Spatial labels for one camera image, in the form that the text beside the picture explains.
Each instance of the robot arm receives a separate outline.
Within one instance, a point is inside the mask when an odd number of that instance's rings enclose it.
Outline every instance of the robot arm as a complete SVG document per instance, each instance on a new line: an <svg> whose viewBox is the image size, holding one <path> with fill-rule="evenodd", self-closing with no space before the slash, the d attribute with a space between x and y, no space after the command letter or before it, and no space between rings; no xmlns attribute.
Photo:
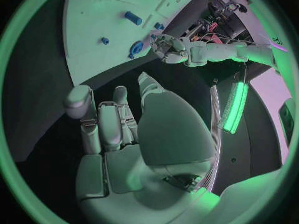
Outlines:
<svg viewBox="0 0 299 224"><path fill-rule="evenodd" d="M232 59L276 66L270 47L247 45L245 42L216 44L204 41L190 42L188 37L177 39L169 35L152 35L151 46L163 62L170 64L185 62L189 67L196 67L206 65L207 61Z"/></svg>

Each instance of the blue object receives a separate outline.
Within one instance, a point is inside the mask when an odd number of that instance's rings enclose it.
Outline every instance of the blue object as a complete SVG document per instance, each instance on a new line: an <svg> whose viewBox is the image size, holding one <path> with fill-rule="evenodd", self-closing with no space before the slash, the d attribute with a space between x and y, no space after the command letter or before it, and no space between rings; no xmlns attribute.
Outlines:
<svg viewBox="0 0 299 224"><path fill-rule="evenodd" d="M130 48L129 58L134 59L134 55L141 52L142 49L143 49L143 42L142 41L135 42Z"/></svg>
<svg viewBox="0 0 299 224"><path fill-rule="evenodd" d="M154 27L156 28L156 29L158 29L158 30L163 30L165 27L163 26L163 24L161 24L161 23L156 23L155 25L154 25Z"/></svg>
<svg viewBox="0 0 299 224"><path fill-rule="evenodd" d="M136 16L134 13L127 11L125 14L125 18L129 19L131 22L135 23L136 25L140 25L142 23L142 19Z"/></svg>
<svg viewBox="0 0 299 224"><path fill-rule="evenodd" d="M107 45L107 44L109 43L109 39L108 39L108 38L103 37L101 40L102 40L102 42L103 42L105 45Z"/></svg>

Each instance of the green led strip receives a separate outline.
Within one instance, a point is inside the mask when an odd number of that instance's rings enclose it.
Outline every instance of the green led strip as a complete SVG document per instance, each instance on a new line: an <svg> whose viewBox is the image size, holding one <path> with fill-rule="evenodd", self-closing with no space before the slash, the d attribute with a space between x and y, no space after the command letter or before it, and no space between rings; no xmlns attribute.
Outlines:
<svg viewBox="0 0 299 224"><path fill-rule="evenodd" d="M239 125L240 119L245 106L245 101L247 97L248 85L243 82L238 82L235 88L234 100L229 114L223 125L223 129L231 134L234 134Z"/></svg>

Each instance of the green light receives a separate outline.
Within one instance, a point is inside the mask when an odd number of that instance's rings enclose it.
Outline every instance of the green light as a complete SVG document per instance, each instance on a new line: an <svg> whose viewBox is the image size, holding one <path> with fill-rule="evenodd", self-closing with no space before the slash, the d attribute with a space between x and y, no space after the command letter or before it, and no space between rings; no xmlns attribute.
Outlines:
<svg viewBox="0 0 299 224"><path fill-rule="evenodd" d="M248 85L243 82L238 82L235 87L233 87L231 96L233 96L232 105L229 99L227 104L229 109L228 115L224 115L222 123L223 129L227 132L234 134L239 125L240 119L242 117L243 109L245 106L245 101L247 97Z"/></svg>

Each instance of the light bar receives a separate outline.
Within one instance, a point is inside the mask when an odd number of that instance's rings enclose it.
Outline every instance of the light bar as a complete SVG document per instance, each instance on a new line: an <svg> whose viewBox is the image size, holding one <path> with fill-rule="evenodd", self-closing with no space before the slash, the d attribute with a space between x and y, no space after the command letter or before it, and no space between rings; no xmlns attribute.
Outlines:
<svg viewBox="0 0 299 224"><path fill-rule="evenodd" d="M233 85L223 116L218 125L219 128L231 134L236 132L242 117L247 92L248 85L244 82L238 82Z"/></svg>

